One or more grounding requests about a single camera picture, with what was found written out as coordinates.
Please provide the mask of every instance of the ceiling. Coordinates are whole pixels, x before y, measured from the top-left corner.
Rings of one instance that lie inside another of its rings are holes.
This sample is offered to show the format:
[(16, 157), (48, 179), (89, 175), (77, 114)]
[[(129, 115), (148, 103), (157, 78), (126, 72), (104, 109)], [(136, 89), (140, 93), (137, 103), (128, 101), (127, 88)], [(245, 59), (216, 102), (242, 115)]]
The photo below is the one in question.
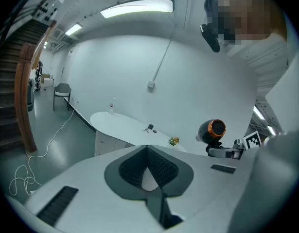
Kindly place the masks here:
[[(101, 10), (124, 1), (128, 0), (69, 0), (69, 2), (64, 2), (61, 8), (61, 13), (62, 11), (64, 13), (58, 20), (58, 27), (51, 35), (57, 42), (63, 42), (61, 46), (56, 47), (55, 51), (73, 44), (75, 40), (81, 39), (93, 30), (113, 24), (150, 22), (200, 33), (200, 25), (206, 22), (206, 14), (203, 9), (204, 0), (175, 0), (173, 13), (130, 13), (108, 19), (101, 15)], [(82, 29), (75, 32), (71, 38), (64, 35), (64, 32), (77, 22), (83, 26)], [(277, 132), (281, 131), (272, 109), (265, 100), (265, 95), (287, 69), (285, 41), (272, 34), (266, 40), (246, 42), (245, 45), (231, 46), (222, 41), (221, 49), (231, 58), (245, 61), (247, 66), (244, 68), (253, 69), (257, 73), (258, 95), (256, 106), (265, 116), (267, 123), (274, 126)], [(260, 120), (253, 116), (251, 124), (259, 125), (259, 123)], [(259, 128), (258, 126), (254, 127), (262, 131), (262, 127), (267, 127), (267, 125), (262, 123)]]

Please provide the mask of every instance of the white cabinet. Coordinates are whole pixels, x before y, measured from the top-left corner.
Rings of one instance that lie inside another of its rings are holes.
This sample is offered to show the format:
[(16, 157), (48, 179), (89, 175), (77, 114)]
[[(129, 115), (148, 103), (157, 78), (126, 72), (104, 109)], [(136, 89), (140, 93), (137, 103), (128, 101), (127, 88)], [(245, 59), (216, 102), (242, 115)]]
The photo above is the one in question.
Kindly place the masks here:
[(126, 142), (96, 131), (95, 156), (124, 149)]

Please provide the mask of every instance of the bottle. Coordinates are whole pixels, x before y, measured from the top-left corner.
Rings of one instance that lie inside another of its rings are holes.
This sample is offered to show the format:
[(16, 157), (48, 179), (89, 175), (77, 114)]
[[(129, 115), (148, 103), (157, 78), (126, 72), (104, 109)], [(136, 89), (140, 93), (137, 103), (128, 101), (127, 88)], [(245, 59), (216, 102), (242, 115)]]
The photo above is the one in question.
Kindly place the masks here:
[(116, 98), (113, 98), (112, 103), (109, 104), (109, 111), (108, 111), (108, 112), (109, 112), (110, 114), (114, 114), (115, 101), (116, 101)]

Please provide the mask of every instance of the staircase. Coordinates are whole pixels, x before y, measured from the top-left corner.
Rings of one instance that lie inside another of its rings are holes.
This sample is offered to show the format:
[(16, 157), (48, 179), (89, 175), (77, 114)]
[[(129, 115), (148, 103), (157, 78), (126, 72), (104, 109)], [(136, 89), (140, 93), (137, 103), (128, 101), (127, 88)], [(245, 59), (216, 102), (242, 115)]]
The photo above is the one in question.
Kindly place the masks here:
[(24, 148), (14, 106), (16, 69), (23, 44), (36, 45), (47, 28), (30, 20), (0, 47), (0, 152)]

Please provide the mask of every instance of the floor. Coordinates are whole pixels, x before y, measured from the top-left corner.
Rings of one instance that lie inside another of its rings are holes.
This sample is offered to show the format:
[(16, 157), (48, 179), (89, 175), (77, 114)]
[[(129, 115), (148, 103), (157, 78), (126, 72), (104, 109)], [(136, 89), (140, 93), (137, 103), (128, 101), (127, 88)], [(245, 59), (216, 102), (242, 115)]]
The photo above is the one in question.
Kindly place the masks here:
[[(70, 118), (72, 109), (67, 111), (63, 98), (55, 98), (53, 111), (53, 87), (45, 91), (35, 91), (35, 104), (29, 111), (29, 119), (38, 151), (33, 155), (44, 155), (47, 144), (56, 131)], [(36, 180), (44, 184), (70, 166), (94, 156), (95, 132), (91, 130), (76, 114), (67, 122), (56, 135), (49, 146), (46, 157), (32, 158), (31, 168)], [(14, 172), (20, 165), (28, 166), (28, 158), (23, 149), (0, 154), (0, 184), (4, 193), (9, 194), (9, 184), (14, 178)], [(27, 176), (25, 168), (19, 169), (17, 177)], [(15, 198), (24, 203), (28, 196), (24, 190), (24, 182), (17, 181), (18, 194)], [(28, 185), (28, 190), (37, 190), (39, 185)]]

